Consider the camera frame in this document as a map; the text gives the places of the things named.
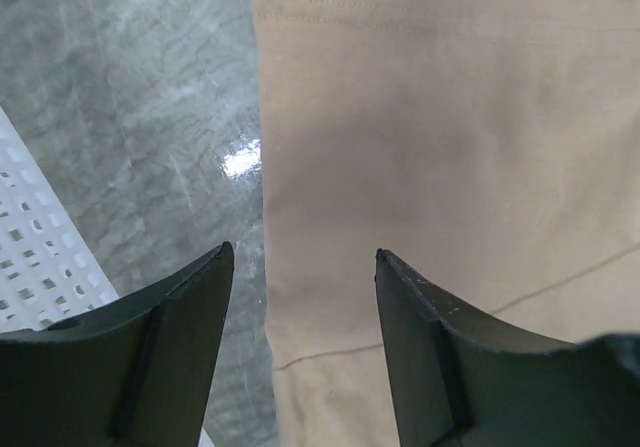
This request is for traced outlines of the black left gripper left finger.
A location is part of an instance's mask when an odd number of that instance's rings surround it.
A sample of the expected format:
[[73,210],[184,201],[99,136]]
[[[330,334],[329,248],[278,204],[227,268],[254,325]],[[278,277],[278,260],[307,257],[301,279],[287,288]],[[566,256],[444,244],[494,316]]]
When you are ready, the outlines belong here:
[[1,337],[5,446],[195,446],[227,315],[223,243],[169,277]]

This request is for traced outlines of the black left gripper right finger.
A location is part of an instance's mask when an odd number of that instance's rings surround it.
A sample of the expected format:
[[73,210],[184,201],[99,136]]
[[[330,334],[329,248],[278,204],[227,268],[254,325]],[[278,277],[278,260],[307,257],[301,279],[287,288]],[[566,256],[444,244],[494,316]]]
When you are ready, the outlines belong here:
[[404,446],[635,446],[639,337],[577,344],[501,321],[388,250],[376,297]]

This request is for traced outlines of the beige t-shirt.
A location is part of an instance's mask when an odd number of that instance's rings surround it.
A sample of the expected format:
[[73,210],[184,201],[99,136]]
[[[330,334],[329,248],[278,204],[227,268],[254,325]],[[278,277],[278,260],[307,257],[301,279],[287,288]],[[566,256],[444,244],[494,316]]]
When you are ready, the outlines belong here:
[[639,327],[639,0],[253,0],[285,446],[394,446],[389,249],[501,319]]

